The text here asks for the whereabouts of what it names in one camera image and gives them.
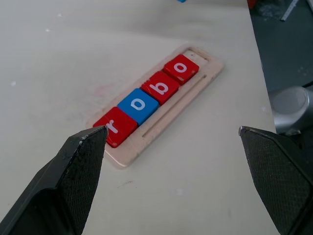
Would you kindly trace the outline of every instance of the blue object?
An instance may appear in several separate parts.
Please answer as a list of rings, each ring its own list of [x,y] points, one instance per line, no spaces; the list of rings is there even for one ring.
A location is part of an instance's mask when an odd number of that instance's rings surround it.
[[[136,88],[117,106],[140,126],[157,110],[158,102],[141,89]]]

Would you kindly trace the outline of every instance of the wooden tile holder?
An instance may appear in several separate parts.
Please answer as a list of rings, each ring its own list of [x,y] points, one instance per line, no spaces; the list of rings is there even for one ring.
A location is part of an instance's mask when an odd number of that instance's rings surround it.
[[[91,128],[111,108],[124,99],[135,88],[140,88],[141,84],[148,80],[154,73],[162,70],[163,66],[177,55],[183,54],[197,65],[199,72],[196,73],[187,83],[182,85],[179,90],[152,116],[150,116],[141,126],[139,126],[123,143],[117,148],[112,148],[108,144],[105,146],[105,153],[108,154],[120,166],[129,166],[139,154],[152,141],[160,135],[160,133],[183,111],[183,109],[205,88],[212,80],[222,71],[224,65],[216,58],[209,55],[200,48],[190,44],[185,44],[177,48],[171,55],[154,66],[145,73],[133,85],[128,87],[122,94],[116,97],[108,106],[94,115],[87,122],[87,128]]]

